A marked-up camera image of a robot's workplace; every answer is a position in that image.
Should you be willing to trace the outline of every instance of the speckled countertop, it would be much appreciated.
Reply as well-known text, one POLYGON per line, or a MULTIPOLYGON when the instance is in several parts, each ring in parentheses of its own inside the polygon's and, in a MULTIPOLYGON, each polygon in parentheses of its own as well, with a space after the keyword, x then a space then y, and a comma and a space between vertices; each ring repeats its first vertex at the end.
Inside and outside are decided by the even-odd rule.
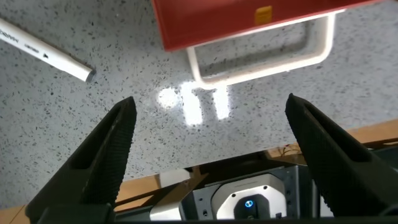
MULTIPOLYGON (((205 91, 193 86, 184 51, 163 51, 149 1, 1 1, 2 18, 98 74, 84 83, 0 42, 0 208, 27 203, 127 96, 138 117, 126 179, 294 141, 284 114, 291 92, 344 128, 397 118, 397 12, 386 1, 339 14, 323 63, 205 91)), ((211 72, 213 61, 228 67, 224 58, 294 50, 304 33, 298 24, 200 47, 198 56, 211 72)))

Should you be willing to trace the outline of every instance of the white tube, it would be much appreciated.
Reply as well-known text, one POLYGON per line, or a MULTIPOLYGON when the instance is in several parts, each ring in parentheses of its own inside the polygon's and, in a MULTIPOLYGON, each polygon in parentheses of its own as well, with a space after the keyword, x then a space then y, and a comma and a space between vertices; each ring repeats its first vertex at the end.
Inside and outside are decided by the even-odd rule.
POLYGON ((92 74, 91 68, 2 19, 0 39, 84 82, 88 81, 92 74))

